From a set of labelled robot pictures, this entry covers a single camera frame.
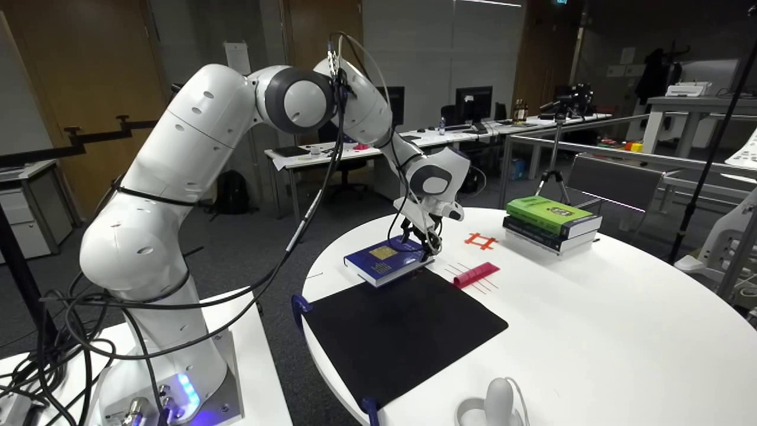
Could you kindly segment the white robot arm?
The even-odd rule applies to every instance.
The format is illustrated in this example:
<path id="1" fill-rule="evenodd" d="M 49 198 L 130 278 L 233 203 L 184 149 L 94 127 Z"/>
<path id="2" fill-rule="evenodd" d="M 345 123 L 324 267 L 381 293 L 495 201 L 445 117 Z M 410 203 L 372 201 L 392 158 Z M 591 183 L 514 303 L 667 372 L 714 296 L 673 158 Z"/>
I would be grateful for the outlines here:
<path id="1" fill-rule="evenodd" d="M 315 69 L 264 65 L 248 75 L 201 65 L 172 96 L 156 127 L 80 241 L 82 275 L 133 316 L 138 347 L 110 364 L 88 426 L 113 426 L 147 399 L 160 422 L 187 423 L 227 379 L 229 364 L 209 333 L 177 232 L 256 125 L 308 133 L 335 123 L 389 160 L 407 196 L 399 212 L 430 249 L 445 216 L 458 216 L 457 192 L 469 158 L 433 153 L 392 133 L 379 87 L 330 55 Z"/>

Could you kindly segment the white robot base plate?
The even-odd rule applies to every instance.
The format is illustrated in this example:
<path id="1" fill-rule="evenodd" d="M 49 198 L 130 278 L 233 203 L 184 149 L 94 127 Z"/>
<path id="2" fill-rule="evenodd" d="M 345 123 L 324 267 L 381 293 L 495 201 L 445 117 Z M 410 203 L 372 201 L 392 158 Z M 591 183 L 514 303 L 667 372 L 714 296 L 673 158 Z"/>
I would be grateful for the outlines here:
<path id="1" fill-rule="evenodd" d="M 37 407 L 36 426 L 290 426 L 283 391 L 250 296 L 205 306 L 204 339 L 184 349 L 159 347 L 147 319 L 127 312 L 82 352 L 29 379 L 2 361 L 2 426 L 12 404 Z"/>

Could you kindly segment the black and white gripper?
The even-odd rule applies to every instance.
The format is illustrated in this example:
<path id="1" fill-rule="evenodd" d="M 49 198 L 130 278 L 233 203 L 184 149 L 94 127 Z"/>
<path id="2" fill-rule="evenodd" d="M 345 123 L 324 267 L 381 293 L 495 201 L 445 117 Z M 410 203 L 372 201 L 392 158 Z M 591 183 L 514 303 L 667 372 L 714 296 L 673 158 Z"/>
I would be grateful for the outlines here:
<path id="1" fill-rule="evenodd" d="M 417 235 L 426 251 L 438 256 L 442 251 L 442 219 L 462 219 L 463 207 L 457 201 L 407 201 L 403 216 L 407 228 L 403 229 L 403 249 L 412 249 Z"/>

